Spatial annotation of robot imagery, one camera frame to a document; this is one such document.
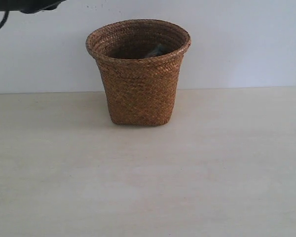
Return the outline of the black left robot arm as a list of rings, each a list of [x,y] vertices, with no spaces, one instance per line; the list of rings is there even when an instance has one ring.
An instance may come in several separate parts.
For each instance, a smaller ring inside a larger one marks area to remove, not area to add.
[[[0,12],[20,11],[34,14],[42,10],[54,10],[65,0],[0,0]]]

